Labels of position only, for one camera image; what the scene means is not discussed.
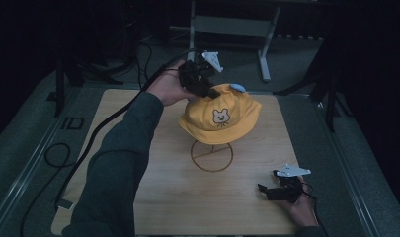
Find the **black cable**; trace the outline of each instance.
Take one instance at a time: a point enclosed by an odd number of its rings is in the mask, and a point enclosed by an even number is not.
[[[310,186],[309,184],[306,184],[306,183],[301,183],[301,184],[310,187],[311,191],[313,191],[313,187]],[[322,220],[320,219],[320,217],[317,213],[317,197],[312,195],[311,191],[310,192],[303,191],[302,193],[313,200],[313,210],[314,210],[314,215],[316,217],[316,220],[319,223],[320,228],[322,228],[323,232],[325,233],[326,237],[329,237],[328,231],[326,230],[325,226],[323,225]]]
[[[55,203],[58,203],[60,201],[60,199],[63,197],[63,194],[67,188],[68,183],[70,182],[71,178],[73,177],[74,173],[77,171],[77,169],[79,168],[79,166],[82,164],[83,160],[86,158],[86,156],[89,153],[89,150],[91,149],[94,141],[95,141],[95,137],[98,135],[98,132],[109,122],[111,122],[112,120],[114,120],[115,118],[117,118],[119,115],[123,114],[125,111],[128,110],[128,108],[131,106],[131,104],[135,101],[135,99],[137,99],[137,97],[140,95],[141,92],[144,92],[147,90],[147,88],[154,82],[154,80],[156,80],[157,77],[159,77],[159,75],[166,70],[166,68],[170,67],[173,63],[175,63],[178,59],[180,59],[182,56],[184,56],[185,54],[188,54],[189,52],[192,51],[197,51],[197,52],[203,52],[203,50],[197,49],[197,48],[191,48],[188,49],[186,51],[184,51],[183,53],[181,53],[178,56],[175,56],[173,58],[171,58],[166,64],[163,64],[151,77],[149,80],[147,80],[147,82],[144,84],[144,86],[140,89],[140,91],[137,93],[137,95],[135,95],[135,97],[128,103],[126,104],[124,107],[122,107],[121,109],[119,109],[118,111],[116,111],[115,113],[113,113],[111,116],[109,116],[108,118],[106,118],[105,120],[103,120],[92,132],[88,144],[85,148],[85,150],[83,151],[82,155],[80,156],[80,158],[77,160],[76,164],[73,166],[72,170],[70,171],[69,175],[67,176],[65,182],[63,183],[60,191],[57,194],[57,197],[55,199]]]
[[[135,57],[135,64],[137,65],[138,68],[138,74],[137,74],[137,82],[138,82],[138,88],[141,90],[141,69],[140,69],[140,62],[138,61],[138,57]]]
[[[64,161],[63,161],[63,163],[61,165],[54,165],[54,164],[52,164],[51,162],[48,161],[47,154],[48,154],[48,151],[50,151],[53,147],[58,146],[58,145],[62,145],[64,147],[66,147],[67,154],[66,154],[66,158],[64,159]],[[70,147],[66,143],[55,143],[55,144],[50,145],[48,148],[46,148],[46,150],[44,152],[44,159],[45,159],[45,161],[47,162],[47,164],[49,166],[57,168],[57,171],[51,176],[51,178],[48,180],[48,182],[45,183],[45,185],[42,187],[42,189],[39,191],[39,193],[36,195],[36,197],[34,197],[33,201],[31,201],[30,205],[28,206],[27,210],[25,211],[25,214],[22,217],[21,226],[20,226],[20,236],[21,237],[24,237],[25,221],[27,220],[28,214],[30,213],[30,211],[33,208],[33,206],[35,205],[37,199],[45,191],[45,189],[48,187],[48,185],[54,180],[54,178],[58,175],[58,173],[60,173],[61,169],[69,167],[71,165],[74,165],[74,163],[67,164],[69,158],[70,158]]]
[[[144,77],[145,77],[145,79],[146,79],[146,81],[147,81],[147,80],[148,80],[148,76],[147,76],[147,65],[148,65],[148,63],[150,62],[150,58],[151,58],[151,55],[153,54],[153,50],[151,49],[151,47],[150,47],[147,43],[141,42],[140,45],[143,45],[143,46],[147,47],[148,50],[149,50],[149,54],[148,54],[146,63],[144,64]]]

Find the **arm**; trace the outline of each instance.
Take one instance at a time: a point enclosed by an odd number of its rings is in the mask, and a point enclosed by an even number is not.
[[[295,237],[326,237],[326,235],[319,226],[305,226],[295,233]]]
[[[85,188],[64,236],[135,235],[133,202],[163,107],[193,97],[181,88],[177,71],[165,71],[138,96],[92,157]]]

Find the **sleeve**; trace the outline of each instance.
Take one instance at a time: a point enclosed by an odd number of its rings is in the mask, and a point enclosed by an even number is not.
[[[326,237],[326,235],[319,226],[307,226],[299,229],[295,237]]]
[[[104,137],[63,236],[134,236],[133,202],[163,104],[141,93]]]

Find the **cartoon bear face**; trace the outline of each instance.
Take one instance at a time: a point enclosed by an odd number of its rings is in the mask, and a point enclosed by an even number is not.
[[[214,122],[220,125],[225,125],[230,120],[230,115],[228,114],[227,109],[223,109],[221,112],[218,110],[214,110]]]

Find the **wooden board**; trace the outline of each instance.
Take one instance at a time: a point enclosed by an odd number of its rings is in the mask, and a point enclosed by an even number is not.
[[[95,114],[92,130],[136,95],[135,91],[107,90]],[[137,235],[260,235],[291,234],[296,226],[284,211],[263,196],[257,184],[277,187],[272,170],[284,164],[298,165],[273,96],[253,95],[263,107],[254,129],[231,142],[233,162],[222,172],[199,169],[191,159],[194,139],[179,126],[187,101],[165,108],[155,131],[150,162],[134,202]],[[71,179],[64,199],[79,200],[86,169],[102,138],[114,124],[98,134],[88,158]],[[204,165],[213,165],[207,160]],[[72,210],[60,208],[51,231],[60,234],[69,224]]]

